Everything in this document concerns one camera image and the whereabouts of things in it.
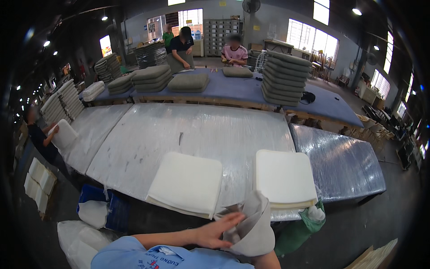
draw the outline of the green bag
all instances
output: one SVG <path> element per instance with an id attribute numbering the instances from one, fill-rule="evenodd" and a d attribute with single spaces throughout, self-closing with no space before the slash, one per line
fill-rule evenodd
<path id="1" fill-rule="evenodd" d="M 321 208 L 324 214 L 326 213 L 321 200 L 319 200 L 315 206 Z M 301 220 L 288 224 L 281 232 L 281 235 L 275 243 L 275 253 L 277 256 L 291 253 L 298 249 L 311 234 L 319 231 L 326 222 L 326 219 L 322 221 L 310 220 L 307 216 L 307 211 L 308 209 L 306 208 L 303 212 L 300 212 Z"/>

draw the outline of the person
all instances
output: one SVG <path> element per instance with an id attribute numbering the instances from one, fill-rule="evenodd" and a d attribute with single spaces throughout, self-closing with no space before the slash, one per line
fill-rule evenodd
<path id="1" fill-rule="evenodd" d="M 167 54 L 172 53 L 172 49 L 170 48 L 170 41 L 173 37 L 175 37 L 172 33 L 172 27 L 170 24 L 166 24 L 165 27 L 166 31 L 163 33 L 163 40 L 164 40 L 164 47 L 166 48 Z"/>
<path id="2" fill-rule="evenodd" d="M 190 65 L 178 55 L 178 51 L 186 51 L 186 54 L 189 55 L 193 51 L 191 48 L 192 45 L 194 45 L 194 41 L 191 36 L 191 28 L 188 26 L 182 27 L 179 31 L 179 35 L 170 40 L 170 48 L 172 49 L 173 57 L 180 61 L 185 69 L 190 69 Z"/>
<path id="3" fill-rule="evenodd" d="M 240 263 L 227 252 L 213 250 L 232 246 L 232 243 L 219 238 L 223 232 L 235 227 L 244 218 L 243 213 L 234 212 L 197 229 L 123 236 L 102 248 L 92 259 L 91 268 L 280 269 L 279 260 L 273 250 L 268 254 L 253 257 L 252 265 Z M 182 248 L 189 244 L 204 248 L 191 251 Z"/>
<path id="4" fill-rule="evenodd" d="M 36 124 L 37 113 L 35 111 L 35 107 L 27 106 L 24 109 L 23 115 L 24 121 L 27 123 L 28 134 L 30 135 L 30 140 L 33 143 L 34 147 L 38 150 L 38 152 L 45 158 L 47 162 L 57 167 L 63 176 L 72 183 L 73 187 L 75 187 L 78 191 L 81 191 L 82 186 L 75 180 L 67 170 L 66 164 L 64 163 L 63 157 L 59 154 L 58 149 L 52 143 L 52 139 L 60 130 L 60 127 L 54 126 L 56 123 L 52 123 L 48 127 L 41 129 Z M 47 133 L 49 130 L 54 128 L 54 130 L 49 134 Z"/>
<path id="5" fill-rule="evenodd" d="M 233 64 L 234 67 L 242 67 L 248 61 L 248 51 L 242 43 L 240 34 L 230 34 L 227 36 L 227 43 L 221 51 L 221 60 Z"/>

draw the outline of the light blue shirt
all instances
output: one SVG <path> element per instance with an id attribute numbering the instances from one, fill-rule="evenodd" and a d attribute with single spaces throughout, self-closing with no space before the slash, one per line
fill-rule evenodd
<path id="1" fill-rule="evenodd" d="M 160 252 L 166 247 L 175 254 Z M 132 236 L 123 236 L 102 248 L 92 259 L 91 269 L 253 269 L 248 263 L 240 263 L 227 252 L 206 248 L 191 251 L 183 247 L 155 246 L 146 250 Z"/>

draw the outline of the white foam block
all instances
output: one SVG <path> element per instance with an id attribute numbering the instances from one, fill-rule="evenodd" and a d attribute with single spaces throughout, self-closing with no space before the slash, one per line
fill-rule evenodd
<path id="1" fill-rule="evenodd" d="M 298 209 L 316 204 L 312 168 L 306 154 L 259 150 L 255 171 L 256 188 L 269 199 L 271 208 Z"/>
<path id="2" fill-rule="evenodd" d="M 145 200 L 211 220 L 221 177 L 222 164 L 217 160 L 169 152 L 161 160 Z"/>

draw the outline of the plastic wrap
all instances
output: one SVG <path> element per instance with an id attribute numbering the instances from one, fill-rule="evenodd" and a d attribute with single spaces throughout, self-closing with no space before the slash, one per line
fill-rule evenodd
<path id="1" fill-rule="evenodd" d="M 57 223 L 58 241 L 72 269 L 86 269 L 97 252 L 118 237 L 108 231 L 98 231 L 80 220 Z"/>
<path id="2" fill-rule="evenodd" d="M 215 212 L 242 202 L 252 190 L 260 149 L 295 152 L 282 114 L 209 105 L 135 104 L 113 128 L 87 175 L 111 189 L 144 200 L 167 152 L 222 163 Z"/>
<path id="3" fill-rule="evenodd" d="M 386 191 L 372 146 L 349 136 L 290 124 L 297 152 L 309 159 L 323 203 L 355 199 Z"/>
<path id="4" fill-rule="evenodd" d="M 78 138 L 60 153 L 64 161 L 76 171 L 85 174 L 94 155 L 131 104 L 85 108 L 71 127 Z"/>

